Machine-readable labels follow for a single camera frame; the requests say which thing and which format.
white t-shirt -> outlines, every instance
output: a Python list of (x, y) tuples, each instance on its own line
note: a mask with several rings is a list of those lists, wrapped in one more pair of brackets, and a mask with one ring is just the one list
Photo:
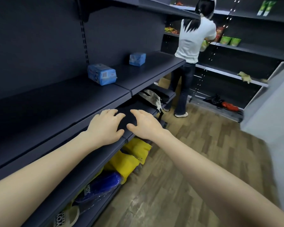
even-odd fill
[(186, 59), (187, 63), (195, 64), (198, 62), (198, 56), (204, 39), (214, 40), (216, 38), (216, 24), (202, 17), (199, 28), (194, 31), (187, 31), (189, 25), (184, 30), (183, 23), (184, 20), (181, 22), (179, 46), (175, 56)]

woman's hand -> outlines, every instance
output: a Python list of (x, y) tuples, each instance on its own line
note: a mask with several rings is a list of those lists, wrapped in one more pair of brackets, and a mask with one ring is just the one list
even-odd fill
[(137, 126), (129, 123), (127, 128), (136, 136), (154, 142), (156, 137), (160, 137), (167, 132), (152, 114), (144, 110), (131, 110), (131, 113), (137, 119)]
[(108, 109), (95, 115), (91, 120), (87, 131), (80, 135), (91, 149), (98, 149), (101, 146), (112, 144), (118, 141), (124, 134), (124, 130), (118, 129), (118, 125), (125, 117), (125, 114), (119, 113), (117, 109)]

woman in white t-shirt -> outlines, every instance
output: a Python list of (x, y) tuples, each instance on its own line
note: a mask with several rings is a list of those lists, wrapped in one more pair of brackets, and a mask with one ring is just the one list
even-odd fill
[[(182, 77), (181, 93), (175, 109), (175, 117), (183, 118), (188, 116), (186, 101), (196, 63), (198, 62), (201, 45), (205, 38), (207, 40), (214, 40), (216, 38), (216, 24), (210, 21), (215, 6), (216, 0), (199, 0), (195, 12), (200, 14), (200, 19), (183, 19), (181, 22), (179, 46), (175, 56), (185, 59), (186, 63), (172, 72), (168, 88), (175, 91), (178, 81)], [(171, 102), (165, 106), (164, 110), (168, 112), (170, 108)]]

left hand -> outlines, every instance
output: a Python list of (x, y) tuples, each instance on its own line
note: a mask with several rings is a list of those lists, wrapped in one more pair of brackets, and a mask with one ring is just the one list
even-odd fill
[(125, 114), (119, 113), (117, 109), (107, 109), (101, 114), (95, 115), (91, 120), (87, 131), (81, 133), (84, 140), (88, 142), (93, 149), (98, 149), (101, 146), (109, 145), (118, 141), (124, 134), (124, 130), (118, 129), (118, 125), (125, 117)]

person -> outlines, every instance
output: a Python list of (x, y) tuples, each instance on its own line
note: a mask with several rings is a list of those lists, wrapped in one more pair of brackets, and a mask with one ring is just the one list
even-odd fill
[[(195, 12), (200, 14), (200, 19), (183, 19), (179, 35), (179, 46), (175, 53), (176, 57), (183, 58), (186, 63), (171, 73), (169, 90), (175, 91), (180, 77), (182, 77), (181, 93), (178, 104), (174, 111), (174, 116), (178, 118), (187, 117), (186, 101), (189, 88), (193, 81), (193, 75), (198, 62), (201, 45), (206, 38), (214, 40), (216, 38), (216, 24), (210, 19), (215, 10), (216, 0), (199, 0)], [(169, 112), (171, 103), (167, 104), (163, 110)]]
[[(116, 142), (124, 114), (104, 110), (87, 131), (0, 180), (0, 227), (21, 226), (61, 180), (91, 151)], [(284, 227), (284, 212), (248, 184), (194, 151), (143, 110), (131, 110), (136, 136), (156, 143), (226, 226)]]

